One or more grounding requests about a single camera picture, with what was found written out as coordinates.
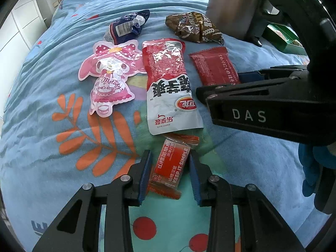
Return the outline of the blue gloved hand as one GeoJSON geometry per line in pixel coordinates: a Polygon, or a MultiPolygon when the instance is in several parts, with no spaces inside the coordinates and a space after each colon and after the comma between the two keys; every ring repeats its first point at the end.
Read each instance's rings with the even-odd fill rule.
{"type": "Polygon", "coordinates": [[[302,183],[302,193],[305,197],[314,193],[321,166],[335,169],[335,152],[335,143],[321,147],[299,144],[298,157],[305,174],[302,183]]]}

